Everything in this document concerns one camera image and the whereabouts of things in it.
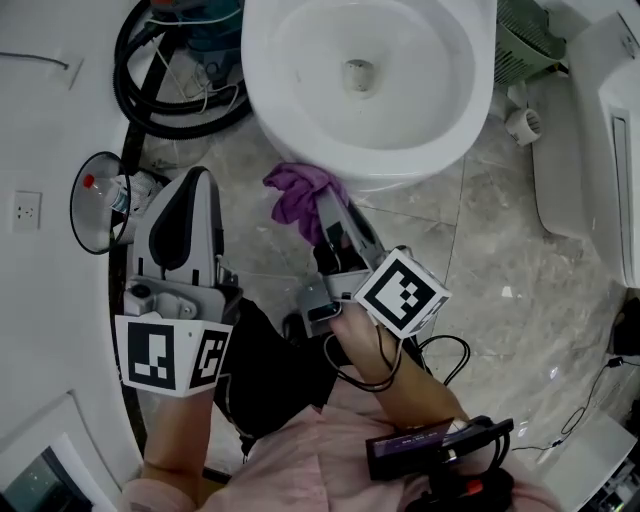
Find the plastic bottle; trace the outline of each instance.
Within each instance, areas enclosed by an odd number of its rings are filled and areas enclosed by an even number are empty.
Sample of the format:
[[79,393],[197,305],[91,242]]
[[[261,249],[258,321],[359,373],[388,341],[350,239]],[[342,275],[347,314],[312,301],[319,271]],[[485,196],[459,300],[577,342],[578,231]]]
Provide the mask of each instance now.
[[82,180],[84,188],[99,195],[104,204],[120,213],[127,213],[128,194],[127,189],[118,183],[115,178],[96,178],[92,174],[87,174]]

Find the vacuum cleaner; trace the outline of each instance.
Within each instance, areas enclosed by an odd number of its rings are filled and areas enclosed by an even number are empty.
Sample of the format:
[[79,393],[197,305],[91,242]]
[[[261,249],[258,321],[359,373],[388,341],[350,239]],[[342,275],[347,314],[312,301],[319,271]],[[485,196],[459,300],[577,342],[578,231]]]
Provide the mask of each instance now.
[[[138,23],[147,17],[142,30],[132,37]],[[232,68],[240,63],[241,33],[239,0],[141,0],[116,40],[113,88],[120,109],[143,132],[168,140],[197,139],[238,122],[251,112],[244,80],[229,83]],[[129,61],[139,48],[163,35],[170,38],[172,50],[180,47],[188,50],[194,61],[202,65],[217,92],[206,90],[206,98],[172,103],[149,97],[140,90],[129,74]],[[222,106],[230,106],[229,111],[195,126],[169,126],[151,118],[152,114],[186,116]]]

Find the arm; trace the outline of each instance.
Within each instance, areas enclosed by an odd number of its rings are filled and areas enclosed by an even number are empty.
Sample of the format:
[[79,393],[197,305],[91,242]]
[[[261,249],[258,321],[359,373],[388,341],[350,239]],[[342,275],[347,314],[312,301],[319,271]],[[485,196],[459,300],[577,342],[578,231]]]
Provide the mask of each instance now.
[[[378,345],[378,334],[367,312],[357,304],[343,304],[343,313],[331,320],[331,328],[343,350],[365,382],[381,382],[389,376]],[[380,327],[387,359],[396,356],[396,341]],[[468,421],[458,399],[442,383],[422,370],[405,353],[392,386],[376,398],[389,419],[400,428],[431,425],[451,418]]]
[[142,478],[164,482],[197,503],[212,407],[212,391],[187,398],[163,398],[145,446]]

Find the green basket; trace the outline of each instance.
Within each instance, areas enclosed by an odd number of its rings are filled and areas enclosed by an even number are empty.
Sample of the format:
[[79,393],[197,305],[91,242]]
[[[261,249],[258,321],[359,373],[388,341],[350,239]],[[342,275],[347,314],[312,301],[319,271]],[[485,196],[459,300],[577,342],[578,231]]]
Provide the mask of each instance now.
[[548,25],[546,11],[535,0],[498,1],[496,84],[516,84],[564,57],[566,43]]

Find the black hose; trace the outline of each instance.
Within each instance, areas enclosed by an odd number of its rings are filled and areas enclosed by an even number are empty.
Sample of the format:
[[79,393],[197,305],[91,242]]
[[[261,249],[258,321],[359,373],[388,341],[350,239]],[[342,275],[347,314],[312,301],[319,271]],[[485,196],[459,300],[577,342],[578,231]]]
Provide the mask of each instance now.
[[226,115],[196,126],[165,126],[149,119],[150,113],[179,116],[199,113],[203,110],[203,107],[205,107],[205,110],[208,110],[214,107],[229,105],[234,101],[234,98],[246,93],[246,87],[244,81],[241,81],[238,84],[239,90],[237,94],[235,88],[230,87],[227,91],[209,96],[206,100],[206,105],[204,99],[185,103],[168,103],[146,97],[131,78],[128,68],[129,59],[138,48],[149,43],[152,39],[168,31],[171,31],[173,35],[175,31],[181,30],[179,27],[147,24],[140,33],[129,41],[133,29],[145,14],[148,7],[148,0],[141,0],[134,7],[125,20],[116,40],[116,64],[113,73],[113,88],[116,101],[127,119],[145,133],[155,137],[169,140],[189,140],[205,137],[224,130],[248,115],[251,112],[251,105],[249,100],[245,99]]

